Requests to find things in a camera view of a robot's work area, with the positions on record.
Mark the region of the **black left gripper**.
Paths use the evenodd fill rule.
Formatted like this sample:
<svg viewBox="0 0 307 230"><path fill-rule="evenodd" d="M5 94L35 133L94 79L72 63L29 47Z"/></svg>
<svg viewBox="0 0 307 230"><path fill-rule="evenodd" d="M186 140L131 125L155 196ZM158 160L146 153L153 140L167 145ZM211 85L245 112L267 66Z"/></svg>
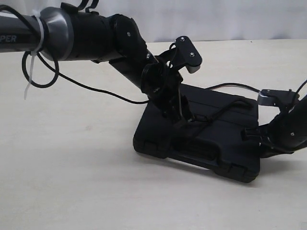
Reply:
<svg viewBox="0 0 307 230"><path fill-rule="evenodd" d="M192 119L192 112L186 96L180 98L179 86L183 78L177 70L172 70L163 62L143 62L141 70L141 92L173 124Z"/></svg>

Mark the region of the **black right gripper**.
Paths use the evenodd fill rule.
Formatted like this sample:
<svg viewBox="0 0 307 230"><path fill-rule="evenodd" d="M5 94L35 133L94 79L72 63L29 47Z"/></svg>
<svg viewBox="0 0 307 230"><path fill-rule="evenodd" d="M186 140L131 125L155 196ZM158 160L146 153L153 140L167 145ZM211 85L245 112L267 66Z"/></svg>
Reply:
<svg viewBox="0 0 307 230"><path fill-rule="evenodd" d="M270 123L243 129L243 140L257 141L260 145L260 158L270 158L277 155L288 154L285 147L270 140L275 134L277 126L286 118L286 115L277 115Z"/></svg>

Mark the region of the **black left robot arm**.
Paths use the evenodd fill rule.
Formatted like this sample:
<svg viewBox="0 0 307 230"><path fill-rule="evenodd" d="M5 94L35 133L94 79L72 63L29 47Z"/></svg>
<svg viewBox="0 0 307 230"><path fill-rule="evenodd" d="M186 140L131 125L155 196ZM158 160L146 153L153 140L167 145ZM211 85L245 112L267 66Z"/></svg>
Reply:
<svg viewBox="0 0 307 230"><path fill-rule="evenodd" d="M24 59L33 56L52 61L54 77L49 83L36 83L29 72L24 72L27 81L38 88L56 82L61 61L108 62L173 124L192 121L189 103L179 89L183 80L179 70L192 68L192 42L181 36L167 51L155 56L132 18L122 14L104 17L94 11L96 6L97 1L84 0L78 6L62 3L58 8L47 7L26 16L3 4L0 10L11 13L11 17L0 19L0 50L23 52Z"/></svg>

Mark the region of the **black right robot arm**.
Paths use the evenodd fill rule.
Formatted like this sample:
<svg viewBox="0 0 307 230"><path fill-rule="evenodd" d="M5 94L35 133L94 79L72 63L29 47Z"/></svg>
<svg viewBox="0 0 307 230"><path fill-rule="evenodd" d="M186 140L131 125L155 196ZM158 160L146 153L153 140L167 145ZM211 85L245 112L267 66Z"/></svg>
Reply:
<svg viewBox="0 0 307 230"><path fill-rule="evenodd" d="M259 143L260 157L270 158L293 154L307 147L307 97L293 106L283 109L274 119L264 125L244 128L243 140Z"/></svg>

